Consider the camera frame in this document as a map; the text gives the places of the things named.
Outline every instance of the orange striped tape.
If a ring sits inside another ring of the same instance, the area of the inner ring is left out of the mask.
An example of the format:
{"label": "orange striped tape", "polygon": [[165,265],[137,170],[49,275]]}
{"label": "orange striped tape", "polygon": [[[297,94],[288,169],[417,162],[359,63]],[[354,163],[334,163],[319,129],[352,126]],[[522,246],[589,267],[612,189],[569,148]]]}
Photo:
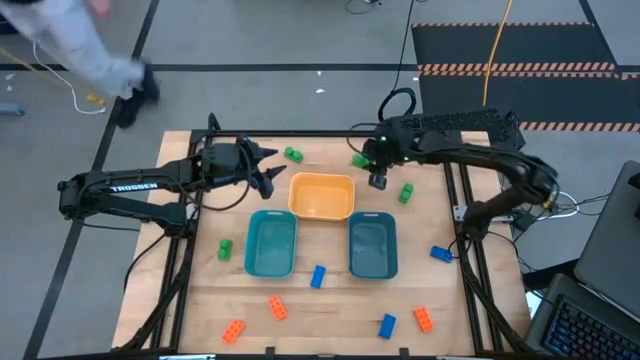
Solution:
{"label": "orange striped tape", "polygon": [[[411,24],[412,28],[418,27],[438,27],[438,26],[498,26],[499,23],[418,23]],[[507,23],[507,26],[593,26],[588,22],[519,22]]]}
{"label": "orange striped tape", "polygon": [[[423,71],[422,76],[484,76],[484,71]],[[493,71],[492,77],[530,77],[530,78],[620,78],[612,72],[562,72],[562,71]]]}
{"label": "orange striped tape", "polygon": [[[426,64],[418,65],[420,71],[487,71],[486,63],[475,64]],[[614,71],[615,64],[608,62],[570,63],[501,63],[492,64],[491,71]]]}
{"label": "orange striped tape", "polygon": [[591,131],[591,132],[639,132],[640,124],[634,123],[576,123],[576,122],[522,122],[520,130]]}
{"label": "orange striped tape", "polygon": [[629,79],[638,79],[640,78],[640,74],[622,74],[622,80],[629,80]]}

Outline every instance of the blue lego block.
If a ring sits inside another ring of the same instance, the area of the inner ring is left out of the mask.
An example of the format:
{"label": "blue lego block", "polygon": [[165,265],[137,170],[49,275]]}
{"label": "blue lego block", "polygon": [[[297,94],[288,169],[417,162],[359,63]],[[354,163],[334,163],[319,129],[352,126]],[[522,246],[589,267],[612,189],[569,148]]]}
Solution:
{"label": "blue lego block", "polygon": [[322,287],[322,279],[327,268],[321,265],[316,265],[316,269],[313,270],[313,277],[311,278],[311,287],[320,289]]}
{"label": "blue lego block", "polygon": [[391,333],[393,333],[393,327],[395,325],[396,318],[389,314],[384,314],[384,319],[382,319],[382,324],[380,325],[378,336],[383,337],[387,340],[391,339]]}
{"label": "blue lego block", "polygon": [[451,251],[443,249],[439,246],[434,246],[431,248],[431,256],[446,263],[451,263],[453,261],[453,254],[451,253]]}

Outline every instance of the teal plastic bin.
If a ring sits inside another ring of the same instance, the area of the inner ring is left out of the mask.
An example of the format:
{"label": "teal plastic bin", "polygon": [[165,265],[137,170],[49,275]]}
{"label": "teal plastic bin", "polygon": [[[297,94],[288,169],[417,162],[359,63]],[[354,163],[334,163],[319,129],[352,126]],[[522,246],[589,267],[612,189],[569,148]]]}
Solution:
{"label": "teal plastic bin", "polygon": [[261,210],[251,215],[244,270],[263,278],[285,278],[293,272],[297,219],[288,211]]}
{"label": "teal plastic bin", "polygon": [[383,212],[349,218],[349,271],[363,279],[391,279],[398,273],[396,221]]}

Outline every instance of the gray floor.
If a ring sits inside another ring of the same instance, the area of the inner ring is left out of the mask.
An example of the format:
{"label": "gray floor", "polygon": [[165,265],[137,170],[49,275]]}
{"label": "gray floor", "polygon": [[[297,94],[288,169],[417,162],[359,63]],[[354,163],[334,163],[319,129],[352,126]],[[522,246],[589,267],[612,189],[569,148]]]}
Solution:
{"label": "gray floor", "polygon": [[[161,64],[397,62],[408,0],[383,1],[361,16],[347,15],[345,2],[161,0],[143,55]],[[99,23],[99,29],[110,49],[130,54],[149,1],[114,3],[112,19]],[[591,3],[618,62],[640,64],[635,1],[618,0],[615,7],[605,0]],[[413,21],[498,21],[504,4],[430,0],[417,4]],[[577,0],[516,0],[510,20],[585,18]],[[26,41],[0,41],[31,59]],[[415,61],[411,43],[406,59]],[[8,274],[0,295],[0,359],[15,359],[24,351],[69,228],[57,212],[55,184],[90,168],[108,114],[79,115],[62,88],[30,73],[16,73],[11,80],[6,75],[0,73],[2,101],[19,102],[28,111],[24,118],[0,122],[2,197],[7,210],[11,206],[0,220],[0,272]],[[403,73],[401,85],[417,87],[414,76]],[[153,166],[163,131],[202,128],[210,111],[227,129],[345,129],[372,121],[394,73],[164,72],[158,77],[162,104],[135,127],[116,132],[105,169]],[[390,112],[403,106],[393,104]],[[637,134],[526,132],[525,138],[524,150],[559,169],[563,190],[577,199],[606,193],[624,161],[640,160]],[[534,267],[575,257],[594,221],[575,216],[537,224],[520,240],[521,254]],[[136,226],[107,217],[92,222]],[[109,349],[135,238],[83,230],[40,356]]]}

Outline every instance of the table frame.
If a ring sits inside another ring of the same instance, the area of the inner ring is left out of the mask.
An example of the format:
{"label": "table frame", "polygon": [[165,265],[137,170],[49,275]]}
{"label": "table frame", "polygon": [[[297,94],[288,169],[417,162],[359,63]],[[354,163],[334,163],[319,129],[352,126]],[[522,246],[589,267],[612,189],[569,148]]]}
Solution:
{"label": "table frame", "polygon": [[[191,131],[189,140],[189,148],[186,156],[193,155],[198,145],[204,141],[205,145],[210,145],[214,142],[216,137],[235,137],[235,136],[249,136],[251,138],[261,137],[371,137],[373,131],[344,131],[344,130],[222,130],[220,124],[213,114],[209,115],[208,129],[196,129]],[[450,139],[462,141],[460,131],[451,131],[448,134]],[[453,167],[450,163],[444,164],[445,180],[447,184],[447,192],[449,195],[450,211],[453,216],[453,206],[458,205],[458,195],[456,190],[456,184],[454,181]],[[468,169],[465,165],[459,165],[460,178],[462,183],[462,191],[466,204],[470,204],[474,201],[473,190],[471,188],[471,181],[469,178]],[[196,200],[202,201],[203,191],[196,192]],[[186,205],[186,199],[183,195],[180,195],[179,201]],[[197,238],[197,224],[200,220],[200,214],[194,218],[196,224],[195,231],[188,238],[171,238],[169,244],[169,251],[167,254],[167,261],[165,263],[165,269],[162,279],[162,286],[159,294],[158,304],[151,312],[144,325],[136,332],[133,338],[125,345],[119,348],[114,348],[112,352],[101,354],[86,354],[72,357],[60,357],[60,358],[48,358],[52,359],[73,359],[73,360],[110,360],[110,359],[158,359],[162,356],[177,355],[180,335],[182,333],[182,326],[184,320],[184,312],[187,305],[186,297],[189,288],[189,278],[191,274],[191,265],[193,261],[193,254],[195,249],[195,242]],[[460,233],[459,224],[453,220],[453,226],[456,234],[456,243],[459,249],[465,248],[465,240]],[[176,263],[178,262],[178,248],[182,241],[186,241],[186,248],[184,251],[182,264],[180,269],[176,273]],[[475,262],[477,266],[477,274],[481,281],[482,289],[493,301],[493,294],[491,290],[491,282],[489,279],[489,272],[487,269],[487,262],[484,252],[484,247],[481,241],[473,242],[472,244],[475,254]],[[460,266],[470,264],[470,257],[467,252],[461,251],[459,254]],[[538,358],[537,355],[530,354],[517,354],[506,353],[502,344],[502,337],[495,322],[491,317],[488,317],[488,325],[490,331],[490,337],[492,342],[492,349],[487,350],[484,347],[482,339],[482,330],[479,319],[479,312],[476,304],[476,295],[473,293],[470,286],[463,282],[464,293],[467,304],[467,311],[469,314],[469,326],[471,329],[471,337],[473,340],[473,347],[476,356],[491,357],[494,359],[527,359]],[[169,338],[169,346],[161,347],[160,342],[162,334],[165,330],[166,311],[175,299],[175,316],[173,324],[171,326],[171,335]],[[149,344],[148,349],[142,349],[145,344]],[[209,354],[201,357],[189,357],[189,359],[276,359],[276,349],[274,347],[265,348],[264,354]],[[412,356],[409,353],[408,348],[398,349],[398,355],[395,356],[368,356],[368,355],[331,355],[323,356],[318,354],[309,355],[277,355],[278,359],[291,359],[291,360],[305,360],[305,359],[402,359],[402,360],[416,360],[416,359],[436,359],[436,356]]]}

